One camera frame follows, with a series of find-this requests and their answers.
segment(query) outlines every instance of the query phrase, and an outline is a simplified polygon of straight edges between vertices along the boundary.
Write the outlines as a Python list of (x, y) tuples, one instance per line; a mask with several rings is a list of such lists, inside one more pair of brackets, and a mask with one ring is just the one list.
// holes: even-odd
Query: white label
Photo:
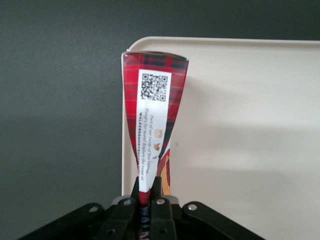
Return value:
[(139, 191), (148, 192), (157, 174), (165, 138), (171, 72), (140, 69), (136, 103), (136, 153)]

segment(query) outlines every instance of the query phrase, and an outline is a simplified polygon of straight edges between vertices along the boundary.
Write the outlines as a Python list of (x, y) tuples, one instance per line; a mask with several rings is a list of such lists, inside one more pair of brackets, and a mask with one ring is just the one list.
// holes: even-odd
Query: dark gray wall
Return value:
[(320, 2), (0, 1), (0, 239), (121, 194), (121, 53), (146, 36), (320, 40)]

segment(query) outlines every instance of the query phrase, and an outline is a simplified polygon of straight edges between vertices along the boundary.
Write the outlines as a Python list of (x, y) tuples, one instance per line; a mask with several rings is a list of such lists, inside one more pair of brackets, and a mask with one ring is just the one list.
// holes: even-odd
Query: yellow graphic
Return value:
[(161, 137), (162, 137), (162, 130), (161, 130), (161, 129), (156, 129), (156, 130), (154, 131), (154, 136), (155, 136), (156, 138), (161, 138)]
[(155, 150), (159, 151), (160, 150), (160, 143), (154, 144), (153, 147)]
[(163, 195), (171, 195), (171, 188), (168, 184), (168, 181), (167, 181), (167, 163), (168, 163), (168, 160), (169, 160), (169, 156), (166, 156), (165, 157), (165, 165), (164, 165), (164, 168), (162, 169), (161, 171), (161, 178), (162, 178), (162, 193)]

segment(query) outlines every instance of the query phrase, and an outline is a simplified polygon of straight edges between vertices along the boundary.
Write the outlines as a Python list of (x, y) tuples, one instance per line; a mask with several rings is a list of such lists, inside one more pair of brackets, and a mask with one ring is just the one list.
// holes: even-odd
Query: qr code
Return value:
[(141, 98), (165, 102), (167, 85), (167, 76), (143, 73), (141, 81)]

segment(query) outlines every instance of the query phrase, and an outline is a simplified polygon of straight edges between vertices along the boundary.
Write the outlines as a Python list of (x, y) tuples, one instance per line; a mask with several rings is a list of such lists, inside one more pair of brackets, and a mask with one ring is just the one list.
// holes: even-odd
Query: white tray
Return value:
[[(320, 239), (320, 41), (146, 37), (189, 58), (171, 190), (267, 240)], [(122, 193), (137, 167), (123, 115)]]

